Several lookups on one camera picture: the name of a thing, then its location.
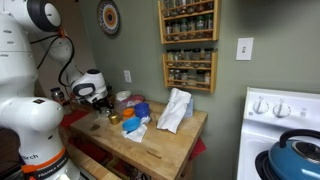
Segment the spice rack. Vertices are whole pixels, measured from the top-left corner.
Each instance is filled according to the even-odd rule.
[[[213,3],[213,9],[204,10],[202,12],[193,12],[186,13],[182,15],[177,15],[174,17],[165,17],[164,13],[166,11],[177,10],[181,8],[188,8],[190,6],[204,5],[206,3]],[[219,29],[220,29],[220,0],[200,0],[200,2],[195,2],[192,4],[186,4],[183,6],[176,6],[174,8],[166,8],[163,1],[158,1],[158,13],[159,13],[159,27],[160,27],[160,37],[161,44],[172,44],[172,43],[184,43],[184,42],[202,42],[202,41],[216,41],[219,39]],[[173,22],[176,20],[180,20],[182,18],[190,18],[196,17],[199,15],[212,14],[213,28],[212,29],[204,29],[204,30],[194,30],[187,32],[179,32],[179,33],[166,33],[166,23]],[[179,40],[168,40],[167,37],[170,36],[182,36],[185,33],[196,34],[196,33],[204,33],[206,36],[201,38],[193,38],[193,39],[179,39]]]
[[[162,60],[163,60],[163,74],[164,74],[164,84],[165,87],[176,87],[176,88],[185,88],[185,89],[195,89],[195,90],[202,90],[202,91],[208,91],[210,93],[213,93],[213,91],[216,88],[216,77],[217,77],[217,56],[218,56],[218,52],[215,51],[212,53],[211,55],[211,61],[208,60],[202,60],[204,57],[204,53],[200,54],[200,59],[199,60],[177,60],[177,61],[169,61],[168,60],[168,55],[162,54]],[[205,67],[198,67],[198,68],[194,68],[193,66],[169,66],[168,64],[174,64],[175,62],[179,62],[179,63],[211,63],[211,66],[209,68],[205,68]],[[187,70],[191,70],[191,71],[196,71],[196,70],[204,70],[204,71],[210,71],[210,83],[204,83],[204,82],[191,82],[189,80],[184,81],[184,80],[170,80],[169,79],[169,70],[170,69],[187,69]],[[182,86],[182,85],[177,85],[174,84],[175,82],[178,83],[186,83],[186,86]]]

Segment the blue kettle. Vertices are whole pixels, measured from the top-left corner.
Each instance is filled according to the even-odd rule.
[[[304,141],[289,140],[294,136],[320,139],[320,132],[294,129],[283,133],[268,152],[272,170],[281,180],[320,180],[320,147]]]

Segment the butcher block countertop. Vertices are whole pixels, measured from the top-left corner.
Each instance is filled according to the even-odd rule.
[[[177,133],[159,130],[156,123],[166,104],[146,101],[150,105],[152,121],[142,143],[125,139],[122,123],[112,125],[108,118],[98,118],[93,112],[71,125],[71,130],[118,158],[150,175],[153,179],[179,179],[193,147],[198,140],[207,113],[194,110],[193,117],[181,121]],[[94,124],[100,128],[91,131]]]

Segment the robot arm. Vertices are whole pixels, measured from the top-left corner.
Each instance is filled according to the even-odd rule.
[[[90,103],[107,96],[103,76],[99,70],[90,69],[80,79],[72,83],[71,89],[76,96],[85,97]]]
[[[50,37],[42,45],[64,67],[68,85],[77,96],[95,103],[107,95],[98,70],[84,75],[77,70],[72,61],[72,42],[59,34],[60,24],[57,9],[46,0],[0,0],[0,127],[19,135],[19,153],[25,167],[31,169],[26,173],[38,172],[39,179],[48,180],[63,174],[78,179],[80,172],[66,157],[59,137],[61,105],[34,97],[38,74],[27,34],[35,34],[39,39]]]
[[[48,50],[48,55],[64,67],[68,84],[78,97],[84,97],[94,103],[107,96],[104,78],[100,71],[89,70],[82,74],[72,61],[74,47],[72,41],[64,36],[61,17],[58,10],[47,0],[12,1],[0,0],[0,12],[11,16],[27,33],[34,34],[41,45]]]

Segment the white stove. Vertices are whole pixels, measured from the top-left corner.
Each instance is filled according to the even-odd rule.
[[[241,130],[238,180],[260,180],[255,158],[290,129],[320,131],[320,95],[248,88]],[[299,138],[319,146],[319,140]]]

